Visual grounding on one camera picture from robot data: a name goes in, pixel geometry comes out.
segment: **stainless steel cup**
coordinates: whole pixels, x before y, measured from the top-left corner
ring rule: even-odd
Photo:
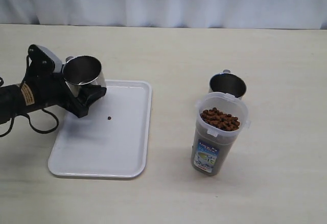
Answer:
[[[63,77],[75,97],[84,85],[100,85],[106,87],[100,61],[92,56],[76,56],[66,58],[62,68]]]
[[[209,93],[211,92],[231,94],[241,100],[246,93],[246,84],[241,78],[232,74],[230,70],[224,70],[211,77]]]

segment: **dry pet food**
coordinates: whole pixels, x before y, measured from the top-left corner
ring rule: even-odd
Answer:
[[[204,110],[200,116],[207,124],[224,131],[234,131],[240,128],[240,122],[237,117],[225,114],[215,107],[210,110]]]

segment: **beige table surface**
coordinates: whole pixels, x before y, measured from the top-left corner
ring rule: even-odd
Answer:
[[[326,223],[327,31],[1,25],[0,40],[5,85],[21,81],[36,43],[62,60],[93,55],[106,78],[153,87],[147,166],[132,181],[52,176],[57,131],[39,135],[17,118],[0,138],[1,224]],[[252,125],[207,177],[190,163],[195,103],[223,69],[247,83]]]

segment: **white curtain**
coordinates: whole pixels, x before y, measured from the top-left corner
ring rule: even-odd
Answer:
[[[0,0],[0,23],[327,29],[327,0]]]

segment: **plastic tray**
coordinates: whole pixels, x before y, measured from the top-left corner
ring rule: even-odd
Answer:
[[[143,81],[106,84],[106,95],[90,107],[88,116],[66,114],[48,161],[52,174],[134,178],[143,172],[152,88]]]

